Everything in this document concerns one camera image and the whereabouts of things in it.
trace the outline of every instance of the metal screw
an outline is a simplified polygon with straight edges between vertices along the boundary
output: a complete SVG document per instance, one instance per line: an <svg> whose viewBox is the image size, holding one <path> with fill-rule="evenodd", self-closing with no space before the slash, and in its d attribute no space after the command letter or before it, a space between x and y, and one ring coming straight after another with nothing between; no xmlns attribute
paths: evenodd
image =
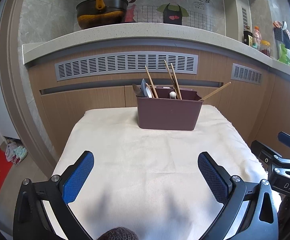
<svg viewBox="0 0 290 240"><path fill-rule="evenodd" d="M235 175L235 176L233 176L233 181L240 182L241 178L239 176Z"/></svg>
<svg viewBox="0 0 290 240"><path fill-rule="evenodd" d="M29 179L24 179L24 180L23 180L23 184L24 184L24 185L29 184Z"/></svg>
<svg viewBox="0 0 290 240"><path fill-rule="evenodd" d="M53 175L52 176L52 181L57 182L60 179L60 176L58 175Z"/></svg>
<svg viewBox="0 0 290 240"><path fill-rule="evenodd" d="M263 179L263 180L262 180L262 183L263 183L265 186L268 186L268 185L269 185L269 182L268 182L268 180L266 180L266 179Z"/></svg>

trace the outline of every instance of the utensil holder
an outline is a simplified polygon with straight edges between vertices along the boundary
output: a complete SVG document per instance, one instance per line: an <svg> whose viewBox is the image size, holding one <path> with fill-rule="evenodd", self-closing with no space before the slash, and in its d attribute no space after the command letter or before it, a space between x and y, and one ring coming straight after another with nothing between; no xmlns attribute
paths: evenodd
<svg viewBox="0 0 290 240"><path fill-rule="evenodd" d="M182 100L170 99L174 89L156 87L158 98L137 98L138 126L142 129L192 131L203 101L194 90L181 89Z"/></svg>
<svg viewBox="0 0 290 240"><path fill-rule="evenodd" d="M281 28L274 28L275 40L283 41L283 30Z"/></svg>

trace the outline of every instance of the black pot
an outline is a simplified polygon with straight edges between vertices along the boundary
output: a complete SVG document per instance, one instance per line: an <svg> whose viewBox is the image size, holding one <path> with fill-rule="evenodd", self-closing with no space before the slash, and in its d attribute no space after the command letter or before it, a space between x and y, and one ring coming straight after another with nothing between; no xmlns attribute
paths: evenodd
<svg viewBox="0 0 290 240"><path fill-rule="evenodd" d="M126 18L127 0L104 0L105 8L95 8L96 0L86 0L76 6L77 21L82 29L123 23Z"/></svg>

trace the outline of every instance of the beige tablecloth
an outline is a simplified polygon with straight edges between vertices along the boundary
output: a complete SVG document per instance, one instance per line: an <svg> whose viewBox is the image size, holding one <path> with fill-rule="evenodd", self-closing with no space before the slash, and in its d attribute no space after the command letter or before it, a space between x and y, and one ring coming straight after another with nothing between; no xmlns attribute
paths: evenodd
<svg viewBox="0 0 290 240"><path fill-rule="evenodd" d="M119 226L139 240L199 239L222 208L197 167L201 152L244 181L267 178L239 133L210 105L202 106L193 131L140 129L136 107L87 111L54 174L62 174L85 150L93 152L94 168L69 206L93 239ZM275 199L279 205L278 194ZM237 231L246 206L227 237ZM56 233L66 238L50 205L45 207Z"/></svg>

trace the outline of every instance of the cartoon woman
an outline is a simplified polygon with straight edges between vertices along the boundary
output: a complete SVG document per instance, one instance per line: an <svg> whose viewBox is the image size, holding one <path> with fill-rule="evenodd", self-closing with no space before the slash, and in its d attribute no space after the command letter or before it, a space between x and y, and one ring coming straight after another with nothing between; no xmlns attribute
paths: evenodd
<svg viewBox="0 0 290 240"><path fill-rule="evenodd" d="M163 23L182 25L182 20L184 25L186 25L188 12L185 8L178 5L181 0L168 0L168 4L163 4L157 8L158 12L163 13Z"/></svg>
<svg viewBox="0 0 290 240"><path fill-rule="evenodd" d="M134 3L136 0L127 0L128 1L128 5L131 3ZM144 21L144 17L143 17L143 13L141 11L141 9L136 5L129 5L127 7L127 12L126 12L126 19L125 22L126 23L135 23L136 21L134 20L134 16L135 16L135 12L138 13L138 18L140 19L140 22Z"/></svg>

